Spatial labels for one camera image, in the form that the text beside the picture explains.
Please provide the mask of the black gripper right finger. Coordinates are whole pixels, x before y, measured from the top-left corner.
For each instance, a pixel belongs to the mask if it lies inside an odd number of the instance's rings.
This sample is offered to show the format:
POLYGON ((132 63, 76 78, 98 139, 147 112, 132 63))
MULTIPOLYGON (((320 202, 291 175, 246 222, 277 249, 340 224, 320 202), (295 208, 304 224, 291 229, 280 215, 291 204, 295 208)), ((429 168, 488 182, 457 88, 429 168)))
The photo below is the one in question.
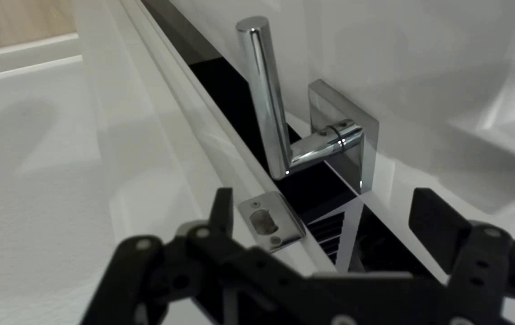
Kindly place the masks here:
POLYGON ((448 274, 441 325, 513 325, 503 316, 515 300, 515 238, 503 228, 468 220, 430 188, 416 188, 410 231, 448 274))

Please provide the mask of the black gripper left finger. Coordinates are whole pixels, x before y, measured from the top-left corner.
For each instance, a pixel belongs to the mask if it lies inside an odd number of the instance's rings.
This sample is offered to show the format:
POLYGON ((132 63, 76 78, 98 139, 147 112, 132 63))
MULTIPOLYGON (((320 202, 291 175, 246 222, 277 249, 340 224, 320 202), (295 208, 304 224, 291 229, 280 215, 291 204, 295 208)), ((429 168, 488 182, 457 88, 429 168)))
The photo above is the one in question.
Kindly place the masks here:
POLYGON ((298 274, 233 233, 233 190, 219 188, 210 218, 174 240, 123 240, 80 325, 161 325, 172 303, 192 300, 213 325, 304 325, 298 274))

